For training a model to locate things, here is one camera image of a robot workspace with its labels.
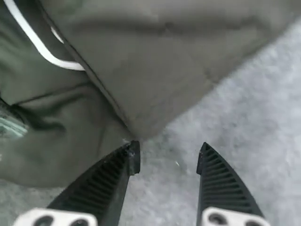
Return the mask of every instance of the olive green jacket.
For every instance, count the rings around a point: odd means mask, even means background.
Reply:
[[[1,147],[0,178],[67,185],[128,140],[157,134],[300,9],[299,0],[0,0],[0,97],[28,126]]]

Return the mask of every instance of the black ribbed grip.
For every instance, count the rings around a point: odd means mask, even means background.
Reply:
[[[201,175],[197,225],[200,225],[203,210],[208,207],[263,217],[234,169],[207,143],[203,144],[199,153],[197,173]]]
[[[133,141],[109,154],[70,186],[50,209],[90,213],[98,225],[117,226],[128,179],[140,172],[140,145]]]

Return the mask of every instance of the white plastic piece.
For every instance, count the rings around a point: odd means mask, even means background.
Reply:
[[[43,217],[51,217],[53,219],[51,226],[72,226],[76,225],[78,220],[84,220],[87,224],[78,224],[83,226],[97,226],[96,217],[87,213],[68,212],[51,209],[32,209],[20,215],[12,226],[40,226],[38,220]]]
[[[203,211],[201,226],[270,226],[257,215],[209,207]]]

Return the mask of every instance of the white stripe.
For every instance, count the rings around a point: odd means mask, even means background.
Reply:
[[[8,10],[10,11],[11,15],[14,17],[14,19],[18,22],[18,24],[21,26],[25,34],[28,36],[28,38],[32,41],[34,46],[36,47],[37,51],[50,63],[70,70],[75,71],[84,71],[85,69],[77,62],[73,61],[65,61],[60,60],[53,56],[51,52],[47,49],[47,47],[44,45],[44,43],[41,41],[41,39],[38,37],[38,35],[34,32],[32,27],[28,24],[20,10],[18,9],[18,6],[15,4],[14,0],[4,0],[4,3],[6,4]]]
[[[51,31],[52,33],[54,34],[54,36],[61,42],[61,43],[64,43],[63,39],[58,35],[58,33],[56,32],[56,30],[51,27]]]

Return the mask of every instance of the bolt hole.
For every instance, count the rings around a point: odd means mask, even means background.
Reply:
[[[74,221],[70,226],[88,226],[89,223],[86,220],[80,219],[77,221]]]
[[[211,214],[209,216],[209,221],[215,225],[227,225],[227,220],[224,216],[222,216],[221,214]]]
[[[246,222],[246,226],[262,226],[262,225],[255,221],[250,220],[250,221]]]
[[[34,223],[34,226],[51,226],[52,222],[53,222],[53,218],[51,216],[44,216],[39,218]]]

